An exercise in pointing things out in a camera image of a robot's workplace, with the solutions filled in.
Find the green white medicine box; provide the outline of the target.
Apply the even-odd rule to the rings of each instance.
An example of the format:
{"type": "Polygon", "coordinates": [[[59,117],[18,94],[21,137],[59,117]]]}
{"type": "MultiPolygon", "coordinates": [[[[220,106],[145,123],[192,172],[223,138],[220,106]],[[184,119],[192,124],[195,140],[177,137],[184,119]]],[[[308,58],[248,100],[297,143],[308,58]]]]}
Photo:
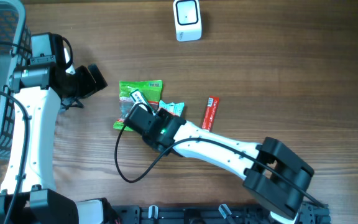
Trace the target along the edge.
{"type": "Polygon", "coordinates": [[[136,89],[130,93],[130,98],[135,105],[140,105],[143,109],[151,109],[149,102],[139,89],[136,89]]]}

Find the green snack bag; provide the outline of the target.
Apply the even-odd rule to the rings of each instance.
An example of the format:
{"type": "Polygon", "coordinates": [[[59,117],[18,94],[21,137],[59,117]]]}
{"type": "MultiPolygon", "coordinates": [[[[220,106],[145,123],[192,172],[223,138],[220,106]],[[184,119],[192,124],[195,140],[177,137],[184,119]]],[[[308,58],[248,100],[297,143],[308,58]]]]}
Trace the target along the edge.
{"type": "Polygon", "coordinates": [[[157,111],[159,108],[159,101],[161,99],[163,89],[162,80],[147,80],[142,82],[119,82],[119,109],[121,111],[120,117],[114,123],[114,129],[122,129],[123,122],[127,114],[134,105],[134,100],[131,93],[139,90],[144,98],[147,100],[150,107],[157,111]]]}

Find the teal tissue packet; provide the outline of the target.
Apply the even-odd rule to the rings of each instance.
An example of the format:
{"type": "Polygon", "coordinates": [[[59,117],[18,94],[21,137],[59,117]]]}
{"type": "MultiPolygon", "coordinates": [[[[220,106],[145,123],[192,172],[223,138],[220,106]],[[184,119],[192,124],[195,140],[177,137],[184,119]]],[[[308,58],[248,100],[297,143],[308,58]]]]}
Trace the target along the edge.
{"type": "Polygon", "coordinates": [[[185,108],[185,104],[184,103],[165,103],[164,101],[160,100],[159,107],[167,110],[171,114],[181,116],[181,114],[185,108]]]}

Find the red sachet stick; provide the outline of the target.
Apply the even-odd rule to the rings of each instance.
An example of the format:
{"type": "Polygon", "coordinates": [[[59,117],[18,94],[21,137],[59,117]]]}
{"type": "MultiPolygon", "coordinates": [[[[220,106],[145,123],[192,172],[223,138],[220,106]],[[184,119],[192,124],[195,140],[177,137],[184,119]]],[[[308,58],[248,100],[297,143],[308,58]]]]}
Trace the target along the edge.
{"type": "Polygon", "coordinates": [[[202,129],[211,131],[218,105],[219,105],[219,98],[217,96],[209,96],[204,118],[203,118],[203,123],[201,125],[202,129]]]}

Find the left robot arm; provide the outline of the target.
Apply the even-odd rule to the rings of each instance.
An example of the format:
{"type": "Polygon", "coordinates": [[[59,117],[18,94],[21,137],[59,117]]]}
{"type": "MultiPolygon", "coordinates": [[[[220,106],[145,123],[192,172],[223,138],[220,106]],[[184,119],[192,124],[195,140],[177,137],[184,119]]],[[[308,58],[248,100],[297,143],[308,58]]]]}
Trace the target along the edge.
{"type": "Polygon", "coordinates": [[[15,120],[9,168],[0,190],[0,223],[111,223],[105,198],[75,202],[59,194],[53,177],[55,122],[61,110],[106,87],[96,65],[73,67],[69,41],[50,32],[31,38],[31,57],[17,67],[5,97],[15,120]]]}

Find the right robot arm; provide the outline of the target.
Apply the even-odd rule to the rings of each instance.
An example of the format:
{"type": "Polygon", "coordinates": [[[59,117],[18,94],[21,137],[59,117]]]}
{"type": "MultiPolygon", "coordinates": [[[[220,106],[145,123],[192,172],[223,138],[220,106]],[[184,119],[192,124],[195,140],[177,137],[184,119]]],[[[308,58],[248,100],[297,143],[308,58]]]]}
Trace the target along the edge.
{"type": "Polygon", "coordinates": [[[275,221],[295,223],[314,170],[281,141],[266,137],[263,143],[235,141],[208,132],[165,109],[151,112],[135,105],[124,125],[142,136],[151,148],[200,159],[225,169],[275,221]]]}

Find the white barcode scanner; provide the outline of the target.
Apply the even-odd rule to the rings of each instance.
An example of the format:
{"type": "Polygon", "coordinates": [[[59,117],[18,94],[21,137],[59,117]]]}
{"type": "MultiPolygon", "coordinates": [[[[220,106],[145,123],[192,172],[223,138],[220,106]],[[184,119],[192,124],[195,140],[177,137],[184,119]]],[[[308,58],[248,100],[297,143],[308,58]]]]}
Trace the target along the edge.
{"type": "Polygon", "coordinates": [[[177,41],[188,42],[201,38],[202,22],[199,0],[174,0],[173,14],[177,41]]]}

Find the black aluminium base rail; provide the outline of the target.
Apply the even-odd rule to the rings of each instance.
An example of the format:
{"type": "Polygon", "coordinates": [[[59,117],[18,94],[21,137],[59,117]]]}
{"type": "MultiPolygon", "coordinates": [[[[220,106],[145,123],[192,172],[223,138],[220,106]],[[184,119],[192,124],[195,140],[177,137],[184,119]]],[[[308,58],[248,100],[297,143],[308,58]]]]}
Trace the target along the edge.
{"type": "Polygon", "coordinates": [[[294,220],[286,220],[270,213],[260,205],[251,204],[229,207],[226,204],[215,207],[149,207],[113,206],[119,216],[116,223],[135,224],[192,224],[192,223],[299,223],[331,224],[330,211],[309,202],[301,204],[294,220]]]}

